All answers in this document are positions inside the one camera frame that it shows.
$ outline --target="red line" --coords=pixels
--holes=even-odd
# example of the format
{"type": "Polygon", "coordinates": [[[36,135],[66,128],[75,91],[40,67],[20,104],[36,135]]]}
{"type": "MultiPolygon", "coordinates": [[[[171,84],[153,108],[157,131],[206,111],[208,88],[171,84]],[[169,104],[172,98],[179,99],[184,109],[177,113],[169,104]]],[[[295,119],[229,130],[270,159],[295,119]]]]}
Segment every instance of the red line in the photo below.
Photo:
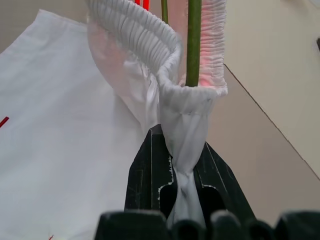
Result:
{"type": "Polygon", "coordinates": [[[143,0],[143,8],[149,11],[150,0],[143,0]]]}
{"type": "Polygon", "coordinates": [[[6,116],[1,122],[0,122],[0,128],[9,120],[9,118],[6,116]]]}

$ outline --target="white garment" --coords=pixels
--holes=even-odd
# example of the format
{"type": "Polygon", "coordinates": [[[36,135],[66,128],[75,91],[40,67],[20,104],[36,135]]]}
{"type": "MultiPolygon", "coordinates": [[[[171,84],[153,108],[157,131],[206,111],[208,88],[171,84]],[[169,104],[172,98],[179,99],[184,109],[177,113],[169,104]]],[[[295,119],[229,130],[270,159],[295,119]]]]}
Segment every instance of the white garment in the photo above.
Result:
{"type": "Polygon", "coordinates": [[[173,18],[177,22],[172,25],[182,38],[129,0],[86,1],[91,15],[89,46],[97,67],[139,120],[144,133],[161,124],[173,156],[178,193],[168,225],[191,219],[204,227],[193,168],[205,144],[215,100],[228,92],[223,72],[226,1],[204,0],[202,4],[198,87],[178,84],[184,84],[185,75],[181,62],[185,62],[186,0],[168,1],[169,9],[177,4],[177,17],[173,18]]]}
{"type": "Polygon", "coordinates": [[[41,10],[0,54],[0,239],[91,239],[124,209],[138,121],[97,69],[84,24],[41,10]]]}

